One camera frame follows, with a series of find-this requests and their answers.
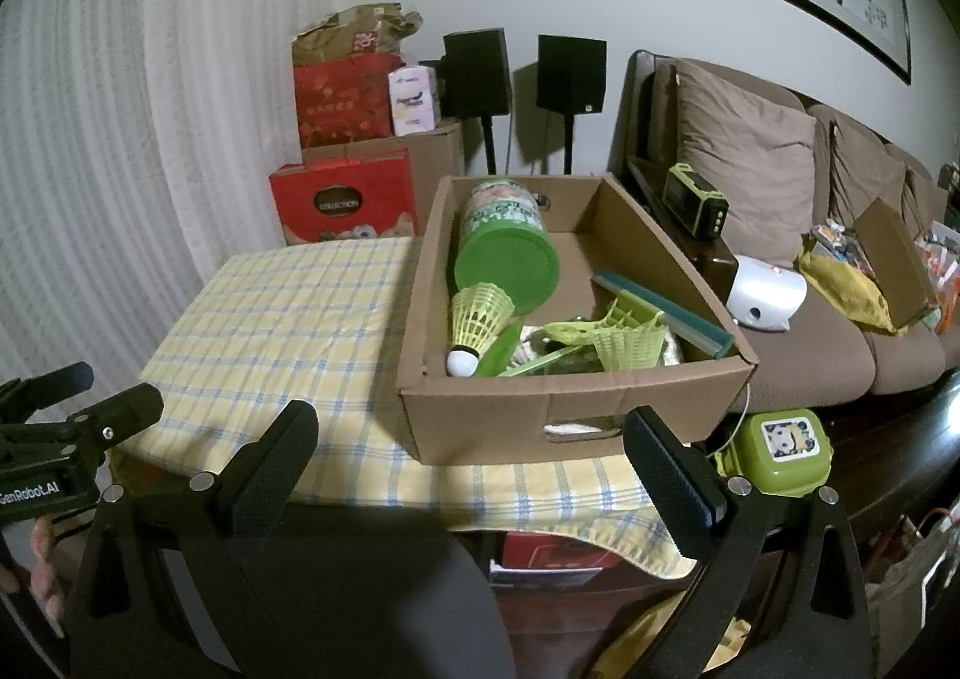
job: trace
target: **white tissue package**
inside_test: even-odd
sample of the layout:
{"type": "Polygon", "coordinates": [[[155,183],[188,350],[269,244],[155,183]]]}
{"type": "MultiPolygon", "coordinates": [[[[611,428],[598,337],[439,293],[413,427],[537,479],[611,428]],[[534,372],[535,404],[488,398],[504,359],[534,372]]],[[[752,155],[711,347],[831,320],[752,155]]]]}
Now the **white tissue package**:
{"type": "Polygon", "coordinates": [[[433,68],[401,67],[390,73],[389,82],[390,110],[397,137],[437,128],[440,100],[433,68]]]}

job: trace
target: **brown sofa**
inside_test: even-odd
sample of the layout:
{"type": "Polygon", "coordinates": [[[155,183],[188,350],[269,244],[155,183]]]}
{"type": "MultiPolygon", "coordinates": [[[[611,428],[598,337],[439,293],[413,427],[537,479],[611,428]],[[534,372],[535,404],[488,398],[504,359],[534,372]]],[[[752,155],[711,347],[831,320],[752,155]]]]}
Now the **brown sofa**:
{"type": "MultiPolygon", "coordinates": [[[[832,107],[742,71],[703,61],[693,63],[766,100],[805,111],[817,119],[813,151],[815,223],[827,218],[829,206],[827,135],[832,119],[875,140],[894,158],[930,177],[913,156],[832,107]]],[[[726,300],[736,276],[733,254],[722,240],[705,243],[689,237],[659,201],[666,169],[677,158],[674,64],[672,58],[645,50],[632,57],[624,166],[637,180],[659,223],[680,244],[714,291],[726,300]]],[[[744,329],[744,333],[760,356],[760,366],[751,382],[751,412],[836,405],[868,391],[910,391],[932,383],[945,369],[960,366],[960,325],[952,326],[939,337],[923,324],[914,325],[901,338],[862,332],[813,290],[791,319],[788,332],[744,329]]],[[[741,407],[743,400],[741,394],[731,410],[741,407]]]]}

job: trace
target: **white curtain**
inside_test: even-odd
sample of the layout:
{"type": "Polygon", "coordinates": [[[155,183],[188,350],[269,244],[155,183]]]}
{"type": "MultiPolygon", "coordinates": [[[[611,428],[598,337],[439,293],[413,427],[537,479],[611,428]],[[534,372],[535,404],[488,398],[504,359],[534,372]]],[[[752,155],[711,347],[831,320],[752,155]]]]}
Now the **white curtain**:
{"type": "Polygon", "coordinates": [[[126,388],[227,257],[280,246],[289,41],[331,9],[0,5],[0,381],[86,359],[86,401],[126,388]]]}

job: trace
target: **radio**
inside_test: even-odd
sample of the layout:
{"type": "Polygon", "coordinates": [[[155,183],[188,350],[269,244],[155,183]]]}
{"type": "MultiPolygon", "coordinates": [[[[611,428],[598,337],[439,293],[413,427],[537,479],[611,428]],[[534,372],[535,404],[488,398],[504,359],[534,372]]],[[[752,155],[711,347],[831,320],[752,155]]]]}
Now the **radio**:
{"type": "Polygon", "coordinates": [[[667,172],[664,205],[698,240],[720,237],[730,208],[723,192],[684,162],[674,164],[667,172]]]}

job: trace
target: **wooden armrest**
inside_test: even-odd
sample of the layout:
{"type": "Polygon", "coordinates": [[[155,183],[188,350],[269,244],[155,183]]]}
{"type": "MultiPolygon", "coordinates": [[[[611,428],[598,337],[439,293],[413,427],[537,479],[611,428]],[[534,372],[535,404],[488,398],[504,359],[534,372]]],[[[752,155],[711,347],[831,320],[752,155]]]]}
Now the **wooden armrest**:
{"type": "Polygon", "coordinates": [[[667,236],[680,247],[696,271],[704,277],[709,287],[723,302],[730,296],[733,279],[736,278],[737,261],[722,239],[698,240],[683,228],[664,205],[662,193],[666,169],[643,159],[627,162],[631,177],[640,187],[644,202],[667,236]]]}

